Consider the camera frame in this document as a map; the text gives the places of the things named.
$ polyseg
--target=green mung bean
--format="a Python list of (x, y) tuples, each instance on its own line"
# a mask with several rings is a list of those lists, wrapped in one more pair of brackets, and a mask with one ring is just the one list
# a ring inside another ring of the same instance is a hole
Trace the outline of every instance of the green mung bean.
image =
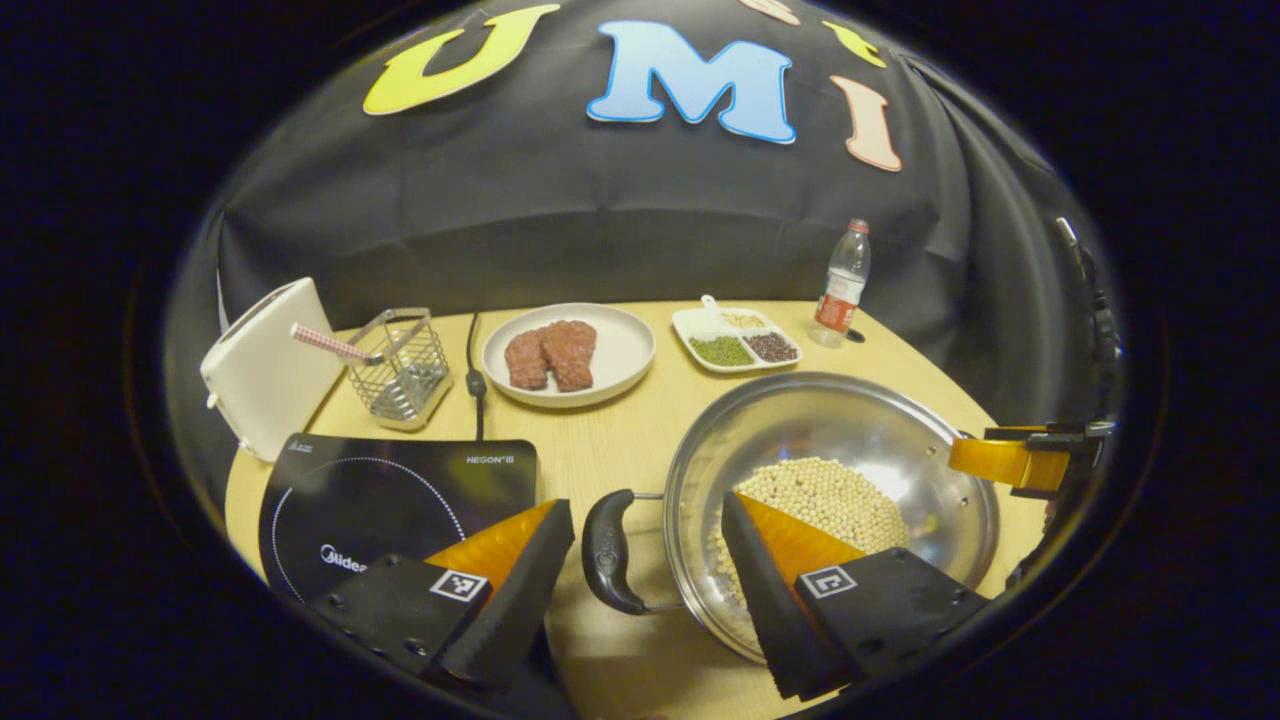
[(712, 365), (733, 366), (733, 365), (750, 365), (754, 361), (751, 356), (746, 354), (746, 348), (742, 343), (732, 337), (718, 337), (712, 341), (703, 340), (689, 340), (689, 345), (694, 348), (694, 352), (699, 357), (707, 360)]

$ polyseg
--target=red bottle label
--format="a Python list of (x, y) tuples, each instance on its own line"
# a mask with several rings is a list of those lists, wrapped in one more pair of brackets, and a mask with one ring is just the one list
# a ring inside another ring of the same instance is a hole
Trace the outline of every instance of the red bottle label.
[(832, 295), (823, 295), (818, 301), (818, 311), (814, 314), (814, 319), (833, 331), (845, 332), (849, 329), (849, 324), (854, 322), (854, 310), (858, 310), (856, 304)]

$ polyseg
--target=round table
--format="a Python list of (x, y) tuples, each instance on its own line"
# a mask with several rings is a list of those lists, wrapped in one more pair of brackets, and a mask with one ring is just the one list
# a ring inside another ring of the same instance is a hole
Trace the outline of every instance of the round table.
[[(910, 345), (867, 313), (854, 318), (865, 342), (822, 347), (809, 340), (813, 315), (809, 301), (719, 301), (722, 306), (764, 313), (804, 350), (790, 369), (845, 373), (892, 388), (929, 407), (952, 427), (982, 437), (995, 423), (955, 382)], [(713, 374), (689, 357), (671, 325), (677, 310), (694, 302), (618, 304), (654, 329), (653, 366), (640, 383), (602, 405), (576, 410), (544, 410), (516, 402), (493, 387), (486, 396), (485, 438), (527, 439), (538, 448), (539, 501), (568, 498), (576, 533), (586, 511), (603, 495), (631, 488), (662, 492), (676, 447), (685, 430), (716, 398), (762, 373)], [(524, 310), (484, 313), (476, 331), (475, 354), (502, 323)], [(306, 428), (325, 436), (392, 439), (471, 439), (475, 405), (467, 395), (466, 337), (470, 315), (434, 318), (454, 387), (444, 396), (426, 428), (399, 433), (379, 427), (365, 411), (349, 383), (335, 383)], [(337, 333), (349, 336), (353, 331)], [(227, 487), (227, 529), (244, 561), (264, 577), (257, 524), (271, 464), (239, 451)], [(993, 597), (1005, 578), (1039, 542), (1044, 503), (1010, 497), (1009, 486), (996, 486), (1000, 542), (991, 570), (978, 592)], [(678, 598), (662, 542), (662, 503), (636, 502), (623, 521), (631, 544), (631, 587), (650, 602)], [(778, 717), (810, 702), (783, 701), (763, 666), (740, 659), (712, 638), (692, 615), (673, 610), (641, 618), (623, 615), (600, 603), (582, 577), (581, 551), (575, 543), (564, 560), (547, 614), (547, 632), (564, 687), (584, 717), (627, 720), (648, 714), (678, 717)]]

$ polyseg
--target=yellow letter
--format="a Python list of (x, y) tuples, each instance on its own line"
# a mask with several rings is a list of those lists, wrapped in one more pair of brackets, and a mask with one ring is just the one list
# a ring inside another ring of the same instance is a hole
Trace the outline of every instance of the yellow letter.
[(426, 64), (462, 31), (449, 31), (410, 47), (387, 61), (387, 69), (365, 96), (365, 111), (370, 115), (399, 113), (483, 81), (515, 60), (525, 49), (538, 18), (556, 10), (559, 5), (538, 5), (492, 18), (485, 27), (493, 27), (493, 32), (476, 56), (434, 76), (422, 74)]
[(882, 170), (893, 173), (901, 170), (902, 159), (893, 152), (893, 143), (888, 140), (888, 122), (884, 120), (884, 108), (888, 101), (884, 96), (860, 82), (840, 76), (831, 76), (831, 82), (845, 91), (849, 114), (854, 120), (854, 136), (845, 141), (849, 154)]
[(859, 58), (867, 60), (868, 63), (876, 65), (877, 68), (888, 67), (884, 64), (884, 60), (881, 60), (874, 55), (876, 53), (879, 53), (879, 50), (877, 50), (874, 45), (863, 40), (863, 37), (856, 32), (849, 28), (842, 28), (837, 24), (828, 23), (827, 20), (822, 20), (822, 24), (836, 31), (836, 38), (840, 40), (841, 45), (849, 47), (854, 53), (854, 55), (858, 55)]

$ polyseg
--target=raw steak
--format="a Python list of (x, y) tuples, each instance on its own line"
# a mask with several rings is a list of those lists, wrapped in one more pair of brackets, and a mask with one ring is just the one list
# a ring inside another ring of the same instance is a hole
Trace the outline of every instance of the raw steak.
[(511, 370), (512, 386), (521, 389), (543, 389), (547, 387), (547, 359), (543, 356), (543, 332), (545, 332), (545, 328), (522, 332), (507, 343), (504, 355), (507, 357), (507, 369)]
[(591, 387), (595, 328), (581, 320), (557, 320), (543, 328), (543, 355), (561, 392)]

